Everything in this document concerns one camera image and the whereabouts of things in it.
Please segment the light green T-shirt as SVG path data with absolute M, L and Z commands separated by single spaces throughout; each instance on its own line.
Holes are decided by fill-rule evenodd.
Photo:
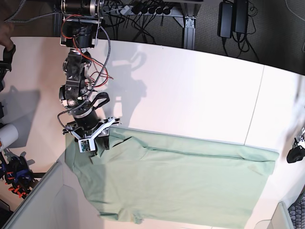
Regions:
M 101 218 L 157 219 L 242 229 L 277 152 L 112 128 L 109 149 L 82 153 L 66 135 L 65 163 Z

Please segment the white partition panel right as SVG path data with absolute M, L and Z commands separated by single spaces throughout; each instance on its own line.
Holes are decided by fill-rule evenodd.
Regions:
M 259 221 L 254 229 L 294 229 L 286 204 L 278 203 L 272 218 Z

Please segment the white partition panel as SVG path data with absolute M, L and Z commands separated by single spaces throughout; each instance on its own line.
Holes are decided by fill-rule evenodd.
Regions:
M 86 200 L 77 177 L 57 162 L 15 210 L 5 229 L 102 229 L 98 211 Z
M 294 229 L 286 204 L 278 203 L 272 218 L 259 221 L 254 229 Z

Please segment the white paper roll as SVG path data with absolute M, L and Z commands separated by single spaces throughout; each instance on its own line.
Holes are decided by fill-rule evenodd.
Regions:
M 17 128 L 13 124 L 6 124 L 0 128 L 0 150 L 13 144 L 19 137 Z

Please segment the white partition panel left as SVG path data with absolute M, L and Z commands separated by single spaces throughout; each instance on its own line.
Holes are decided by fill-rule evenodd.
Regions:
M 15 210 L 5 229 L 102 229 L 98 211 L 86 200 L 77 177 L 57 162 Z

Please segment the black clamps with orange tips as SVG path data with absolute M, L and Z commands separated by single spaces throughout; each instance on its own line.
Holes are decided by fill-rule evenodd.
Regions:
M 34 188 L 35 179 L 33 173 L 23 156 L 13 156 L 6 162 L 2 152 L 0 153 L 0 178 L 9 185 L 8 191 L 25 199 Z

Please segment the black power strip with plugs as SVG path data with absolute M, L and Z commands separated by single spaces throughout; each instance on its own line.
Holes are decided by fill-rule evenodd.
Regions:
M 163 7 L 163 6 L 140 6 L 133 7 L 126 5 L 125 7 L 115 8 L 111 15 L 123 16 L 167 16 L 167 17 L 181 17 L 183 16 L 180 9 L 177 7 Z

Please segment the black power adapter right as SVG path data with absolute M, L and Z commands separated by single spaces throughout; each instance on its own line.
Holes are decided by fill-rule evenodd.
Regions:
M 234 1 L 234 31 L 245 34 L 248 26 L 248 1 Z

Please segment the black power adapter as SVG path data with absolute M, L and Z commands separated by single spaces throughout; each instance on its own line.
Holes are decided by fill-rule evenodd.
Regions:
M 248 1 L 234 1 L 234 31 L 245 34 L 248 26 Z
M 219 4 L 219 17 L 217 35 L 221 38 L 232 37 L 233 4 L 221 2 Z

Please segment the black power adapter left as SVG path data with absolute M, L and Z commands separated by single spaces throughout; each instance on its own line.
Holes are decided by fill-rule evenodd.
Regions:
M 217 35 L 221 38 L 232 37 L 233 4 L 221 2 L 219 4 L 219 17 Z

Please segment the aluminium table leg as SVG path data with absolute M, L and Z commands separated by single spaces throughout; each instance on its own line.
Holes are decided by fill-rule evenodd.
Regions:
M 195 26 L 200 4 L 181 3 L 183 12 L 183 48 L 194 50 L 195 46 Z

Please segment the aluminium frame post left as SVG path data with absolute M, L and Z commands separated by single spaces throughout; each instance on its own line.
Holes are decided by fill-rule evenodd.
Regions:
M 62 24 L 62 11 L 59 8 L 58 4 L 54 4 L 53 6 L 53 37 L 60 37 L 61 36 L 61 24 Z

